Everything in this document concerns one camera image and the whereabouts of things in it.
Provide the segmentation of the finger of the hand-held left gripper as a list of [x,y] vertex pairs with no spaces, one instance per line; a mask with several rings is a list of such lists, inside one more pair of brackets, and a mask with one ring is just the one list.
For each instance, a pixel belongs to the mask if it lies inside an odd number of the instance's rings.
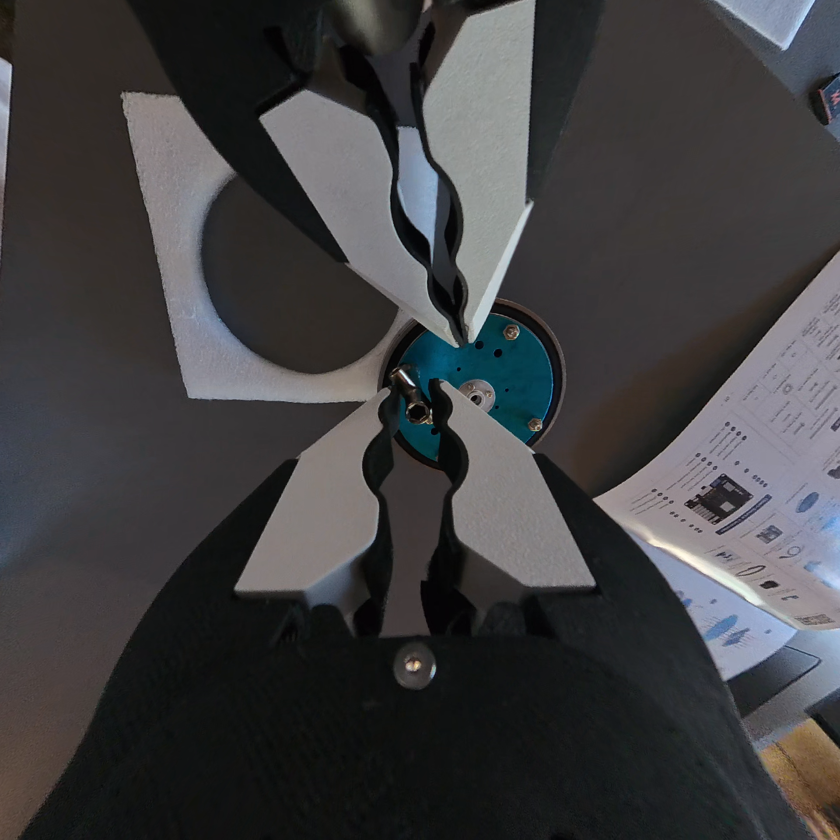
[[427,156],[454,194],[455,266],[473,342],[532,210],[527,196],[536,3],[432,7],[421,67]]
[[321,56],[306,87],[259,116],[343,262],[441,340],[465,337],[398,191],[395,111],[364,56]]

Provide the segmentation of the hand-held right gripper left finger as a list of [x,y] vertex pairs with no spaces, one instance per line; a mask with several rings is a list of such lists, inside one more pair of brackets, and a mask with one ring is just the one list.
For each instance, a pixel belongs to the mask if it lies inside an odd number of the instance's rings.
[[237,595],[332,605],[357,635],[381,632],[393,562],[381,489],[395,433],[396,391],[385,388],[299,455]]

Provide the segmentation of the brown cardboard box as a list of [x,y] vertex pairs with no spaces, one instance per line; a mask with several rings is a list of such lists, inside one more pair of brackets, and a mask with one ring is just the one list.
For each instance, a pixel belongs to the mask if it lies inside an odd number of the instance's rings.
[[818,839],[839,838],[839,748],[810,718],[759,751],[764,768]]

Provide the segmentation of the metal T-handle socket wrench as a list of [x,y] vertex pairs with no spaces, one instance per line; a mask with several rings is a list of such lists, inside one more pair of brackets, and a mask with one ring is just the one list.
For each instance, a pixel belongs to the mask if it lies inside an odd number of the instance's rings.
[[388,375],[392,387],[404,400],[407,421],[412,425],[433,425],[432,405],[418,383],[414,368],[410,364],[400,364]]

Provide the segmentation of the white instruction booklet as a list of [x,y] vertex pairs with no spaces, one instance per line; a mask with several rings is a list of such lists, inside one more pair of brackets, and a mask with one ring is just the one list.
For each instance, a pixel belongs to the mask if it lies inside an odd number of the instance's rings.
[[838,255],[686,429],[595,502],[655,547],[724,679],[797,629],[838,629]]

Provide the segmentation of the white foam sheet with hole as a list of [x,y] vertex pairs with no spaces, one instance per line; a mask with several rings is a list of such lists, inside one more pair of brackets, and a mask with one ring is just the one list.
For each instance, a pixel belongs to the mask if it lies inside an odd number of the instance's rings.
[[325,373],[292,371],[248,349],[219,318],[201,260],[207,212],[235,171],[177,96],[124,91],[121,99],[187,395],[305,404],[372,398],[410,316],[398,310],[372,350]]

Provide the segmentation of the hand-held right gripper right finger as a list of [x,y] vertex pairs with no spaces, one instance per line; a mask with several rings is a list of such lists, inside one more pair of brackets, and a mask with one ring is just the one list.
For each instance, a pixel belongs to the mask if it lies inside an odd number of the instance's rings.
[[430,633],[471,635],[498,604],[593,592],[595,579],[530,447],[446,381],[430,381],[429,395],[437,463],[451,484],[422,581]]

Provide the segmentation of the teal round metal disc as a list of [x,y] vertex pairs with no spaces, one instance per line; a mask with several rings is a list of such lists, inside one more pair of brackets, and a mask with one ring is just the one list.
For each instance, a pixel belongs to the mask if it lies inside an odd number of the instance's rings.
[[[514,341],[505,340],[509,323],[520,327]],[[565,362],[550,327],[519,304],[496,299],[475,342],[456,348],[419,323],[404,328],[381,368],[381,383],[390,372],[410,364],[428,396],[432,379],[447,381],[501,426],[529,446],[548,432],[564,397]],[[528,422],[542,419],[532,434]]]

